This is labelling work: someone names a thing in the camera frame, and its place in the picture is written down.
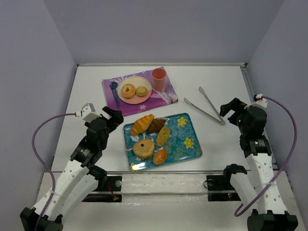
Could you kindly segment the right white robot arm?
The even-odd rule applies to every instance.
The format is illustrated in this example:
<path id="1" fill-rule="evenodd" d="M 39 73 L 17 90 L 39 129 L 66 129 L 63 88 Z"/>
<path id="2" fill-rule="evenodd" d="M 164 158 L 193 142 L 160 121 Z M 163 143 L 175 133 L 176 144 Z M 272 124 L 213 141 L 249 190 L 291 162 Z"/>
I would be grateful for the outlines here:
<path id="1" fill-rule="evenodd" d="M 254 97 L 254 103 L 245 104 L 234 98 L 220 107 L 221 117 L 229 111 L 234 112 L 228 121 L 239 128 L 240 147 L 251 169 L 249 176 L 243 166 L 231 164 L 224 169 L 223 177 L 242 202 L 234 213 L 235 217 L 250 212 L 248 230 L 294 231 L 298 227 L 298 219 L 289 213 L 282 200 L 276 183 L 281 172 L 273 171 L 271 147 L 263 134 L 268 100 L 268 97 L 259 94 Z"/>

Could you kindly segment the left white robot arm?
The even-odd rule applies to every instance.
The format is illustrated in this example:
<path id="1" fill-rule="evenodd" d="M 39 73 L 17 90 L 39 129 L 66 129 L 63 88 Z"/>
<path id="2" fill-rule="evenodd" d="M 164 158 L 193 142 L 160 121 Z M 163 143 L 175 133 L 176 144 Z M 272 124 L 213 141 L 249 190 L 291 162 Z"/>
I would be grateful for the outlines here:
<path id="1" fill-rule="evenodd" d="M 87 128 L 86 135 L 79 142 L 56 179 L 49 169 L 52 186 L 31 208 L 24 208 L 20 214 L 26 231 L 61 231 L 63 218 L 95 190 L 106 183 L 107 172 L 96 165 L 107 147 L 111 132 L 123 123 L 120 110 L 103 107 L 109 117 L 96 113 L 93 104 L 85 104 L 79 112 Z"/>

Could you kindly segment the small round muffin bread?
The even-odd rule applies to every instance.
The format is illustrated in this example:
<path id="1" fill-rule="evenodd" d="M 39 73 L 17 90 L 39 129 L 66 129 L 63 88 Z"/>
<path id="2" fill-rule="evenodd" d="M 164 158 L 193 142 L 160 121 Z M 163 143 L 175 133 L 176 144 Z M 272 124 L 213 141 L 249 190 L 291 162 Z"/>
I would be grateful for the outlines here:
<path id="1" fill-rule="evenodd" d="M 136 95 L 139 97 L 143 97 L 147 94 L 148 90 L 145 86 L 139 86 L 136 88 Z"/>

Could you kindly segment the orange glazed donut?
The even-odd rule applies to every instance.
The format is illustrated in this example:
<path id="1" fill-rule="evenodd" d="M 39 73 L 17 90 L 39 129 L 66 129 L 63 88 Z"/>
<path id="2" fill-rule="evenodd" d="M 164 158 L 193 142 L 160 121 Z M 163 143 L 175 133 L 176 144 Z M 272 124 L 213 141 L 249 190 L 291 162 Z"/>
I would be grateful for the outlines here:
<path id="1" fill-rule="evenodd" d="M 125 84 L 121 89 L 121 95 L 125 99 L 131 99 L 136 93 L 136 88 L 132 84 Z"/>

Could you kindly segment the metal tongs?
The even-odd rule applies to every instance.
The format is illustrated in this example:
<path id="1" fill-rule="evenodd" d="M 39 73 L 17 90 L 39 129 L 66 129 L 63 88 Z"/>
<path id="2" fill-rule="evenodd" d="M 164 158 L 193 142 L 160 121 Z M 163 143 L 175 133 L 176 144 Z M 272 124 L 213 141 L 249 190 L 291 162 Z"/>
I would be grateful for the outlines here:
<path id="1" fill-rule="evenodd" d="M 213 103 L 211 102 L 210 98 L 208 97 L 208 95 L 206 94 L 205 90 L 199 86 L 198 88 L 199 92 L 203 95 L 203 97 L 205 98 L 205 100 L 207 101 L 208 105 L 211 107 L 212 111 L 216 114 L 216 117 L 212 116 L 211 114 L 209 114 L 208 112 L 204 111 L 203 109 L 199 108 L 198 106 L 196 106 L 195 104 L 193 104 L 191 101 L 189 101 L 186 97 L 183 98 L 183 101 L 191 106 L 192 108 L 196 109 L 197 111 L 201 112 L 202 114 L 204 114 L 206 117 L 208 117 L 210 120 L 214 121 L 215 123 L 224 126 L 226 124 L 225 120 L 222 118 L 222 116 L 220 116 L 217 108 L 213 105 Z"/>

